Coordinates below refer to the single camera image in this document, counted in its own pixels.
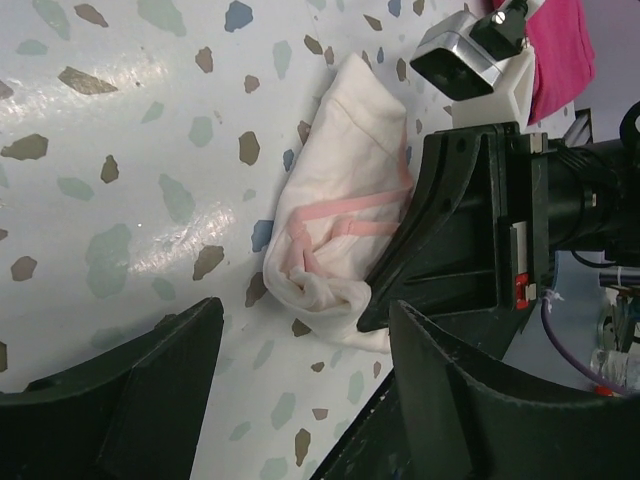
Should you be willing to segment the pink folded cloth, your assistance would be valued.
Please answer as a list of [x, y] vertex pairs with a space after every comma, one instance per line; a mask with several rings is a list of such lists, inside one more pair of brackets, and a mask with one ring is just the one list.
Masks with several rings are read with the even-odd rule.
[[478, 100], [480, 125], [535, 124], [574, 101], [595, 77], [595, 53], [580, 1], [495, 1], [470, 31], [495, 62], [519, 55], [528, 42], [534, 71]]

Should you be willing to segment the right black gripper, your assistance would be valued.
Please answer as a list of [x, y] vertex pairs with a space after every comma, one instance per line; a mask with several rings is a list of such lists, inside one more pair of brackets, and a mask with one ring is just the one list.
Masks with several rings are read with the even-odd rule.
[[[500, 167], [507, 213], [500, 219]], [[500, 303], [499, 219], [507, 253], [507, 322], [524, 332], [555, 276], [549, 239], [545, 133], [514, 123], [425, 137], [409, 208], [367, 276], [371, 299], [361, 332], [388, 324], [391, 302], [436, 317], [489, 311]]]

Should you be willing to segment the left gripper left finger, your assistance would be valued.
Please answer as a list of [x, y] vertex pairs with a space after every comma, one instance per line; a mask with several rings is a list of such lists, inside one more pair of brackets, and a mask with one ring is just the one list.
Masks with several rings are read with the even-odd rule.
[[187, 479], [222, 339], [206, 298], [91, 360], [1, 396], [4, 479]]

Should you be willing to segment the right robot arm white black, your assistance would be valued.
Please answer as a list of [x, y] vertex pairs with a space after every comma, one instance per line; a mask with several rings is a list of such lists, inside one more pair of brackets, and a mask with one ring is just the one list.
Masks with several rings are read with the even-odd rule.
[[404, 301], [502, 356], [551, 286], [557, 252], [637, 266], [638, 115], [618, 139], [579, 147], [512, 122], [427, 135], [408, 211], [367, 276], [359, 331], [382, 332]]

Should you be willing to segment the white pink-trimmed underwear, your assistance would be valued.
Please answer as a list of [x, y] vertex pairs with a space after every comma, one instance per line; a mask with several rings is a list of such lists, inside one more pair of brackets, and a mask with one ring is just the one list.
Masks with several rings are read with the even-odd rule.
[[357, 322], [366, 277], [399, 229], [413, 178], [406, 109], [352, 54], [322, 97], [276, 206], [263, 264], [268, 291], [322, 340], [390, 351], [387, 328]]

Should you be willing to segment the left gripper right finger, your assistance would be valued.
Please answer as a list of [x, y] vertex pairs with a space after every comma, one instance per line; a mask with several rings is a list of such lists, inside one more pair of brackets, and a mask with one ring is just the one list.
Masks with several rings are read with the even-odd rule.
[[636, 479], [639, 399], [529, 375], [390, 307], [402, 416], [418, 479]]

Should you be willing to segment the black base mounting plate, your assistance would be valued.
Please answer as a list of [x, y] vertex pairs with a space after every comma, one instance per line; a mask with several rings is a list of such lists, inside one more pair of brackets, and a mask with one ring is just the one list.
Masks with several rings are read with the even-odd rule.
[[390, 372], [311, 475], [312, 480], [417, 479]]

